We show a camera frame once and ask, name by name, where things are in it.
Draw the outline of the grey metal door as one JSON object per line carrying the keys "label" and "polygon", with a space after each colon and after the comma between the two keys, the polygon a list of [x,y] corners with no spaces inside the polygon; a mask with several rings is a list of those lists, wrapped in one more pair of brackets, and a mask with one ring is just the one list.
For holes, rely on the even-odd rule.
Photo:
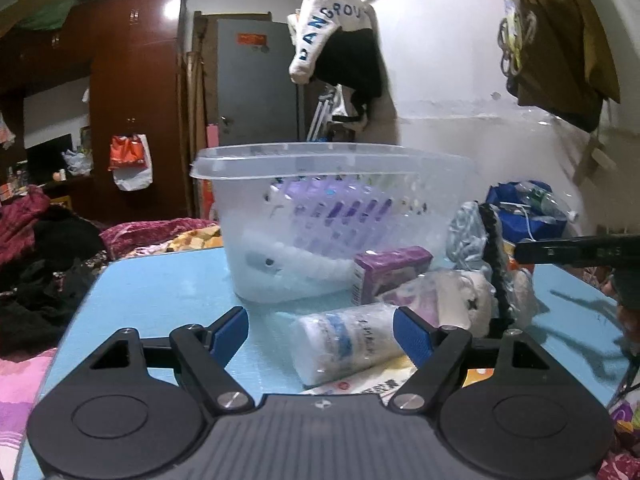
{"label": "grey metal door", "polygon": [[288,74],[288,26],[256,20],[218,22],[219,144],[298,140],[298,92]]}

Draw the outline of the brown hanging jacket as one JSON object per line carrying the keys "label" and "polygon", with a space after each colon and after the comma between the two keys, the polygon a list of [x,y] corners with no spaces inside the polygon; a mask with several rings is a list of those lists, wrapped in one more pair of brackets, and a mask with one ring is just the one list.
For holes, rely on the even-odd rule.
{"label": "brown hanging jacket", "polygon": [[603,102],[620,102],[608,37],[591,0],[515,0],[518,54],[506,88],[518,105],[539,107],[593,132]]}

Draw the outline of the red and white hanging bag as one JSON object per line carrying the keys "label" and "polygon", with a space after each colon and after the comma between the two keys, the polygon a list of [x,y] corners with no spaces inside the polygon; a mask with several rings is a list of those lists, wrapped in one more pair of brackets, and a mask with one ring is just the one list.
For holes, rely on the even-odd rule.
{"label": "red and white hanging bag", "polygon": [[122,192],[148,188],[153,183],[153,164],[146,135],[112,136],[108,170]]}

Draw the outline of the white plastic laundry basket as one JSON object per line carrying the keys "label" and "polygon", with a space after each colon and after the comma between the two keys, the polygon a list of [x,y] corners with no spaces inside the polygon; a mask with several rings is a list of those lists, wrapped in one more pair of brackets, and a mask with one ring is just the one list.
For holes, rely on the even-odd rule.
{"label": "white plastic laundry basket", "polygon": [[473,171],[399,145],[299,142],[206,148],[191,176],[213,185],[235,293],[278,304],[349,288],[368,250],[442,259]]}

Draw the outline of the dark red wooden wardrobe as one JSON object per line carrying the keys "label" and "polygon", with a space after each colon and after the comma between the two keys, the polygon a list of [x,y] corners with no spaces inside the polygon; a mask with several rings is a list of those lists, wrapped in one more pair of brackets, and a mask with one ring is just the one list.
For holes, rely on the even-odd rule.
{"label": "dark red wooden wardrobe", "polygon": [[[183,36],[186,0],[92,0],[75,6],[50,32],[14,28],[1,39],[1,111],[15,143],[8,168],[25,158],[24,101],[88,78],[93,170],[73,196],[75,209],[105,223],[190,216]],[[143,134],[153,182],[125,192],[113,181],[110,144]]]}

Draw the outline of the purple medicine box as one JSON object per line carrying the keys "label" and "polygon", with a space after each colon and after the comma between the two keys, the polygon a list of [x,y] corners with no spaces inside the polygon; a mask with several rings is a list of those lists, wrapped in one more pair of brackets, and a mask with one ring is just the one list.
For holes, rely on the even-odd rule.
{"label": "purple medicine box", "polygon": [[433,255],[421,246],[374,252],[367,250],[354,258],[352,303],[372,304],[378,295],[412,281],[428,270]]}

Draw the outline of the grey and black socks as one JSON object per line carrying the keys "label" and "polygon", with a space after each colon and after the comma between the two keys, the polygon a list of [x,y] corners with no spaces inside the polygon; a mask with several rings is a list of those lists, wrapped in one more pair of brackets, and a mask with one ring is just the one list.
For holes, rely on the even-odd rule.
{"label": "grey and black socks", "polygon": [[482,274],[491,296],[491,329],[524,330],[538,313],[533,274],[511,266],[503,248],[502,227],[491,204],[466,202],[449,223],[446,255],[460,271]]}

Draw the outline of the blue shopping bag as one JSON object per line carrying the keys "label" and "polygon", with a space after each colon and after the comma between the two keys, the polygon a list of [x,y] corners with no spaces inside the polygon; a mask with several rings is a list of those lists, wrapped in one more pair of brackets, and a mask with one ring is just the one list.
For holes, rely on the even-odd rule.
{"label": "blue shopping bag", "polygon": [[563,236],[567,221],[543,216],[521,201],[516,182],[499,183],[489,188],[486,203],[498,208],[502,236],[512,244],[522,240],[551,240]]}

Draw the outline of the white tissue pack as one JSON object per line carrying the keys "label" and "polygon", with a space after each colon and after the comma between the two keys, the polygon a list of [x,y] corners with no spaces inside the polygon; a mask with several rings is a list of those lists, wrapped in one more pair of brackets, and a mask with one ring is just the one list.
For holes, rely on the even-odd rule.
{"label": "white tissue pack", "polygon": [[378,302],[296,318],[288,333],[302,384],[323,385],[401,356],[393,332],[395,311]]}

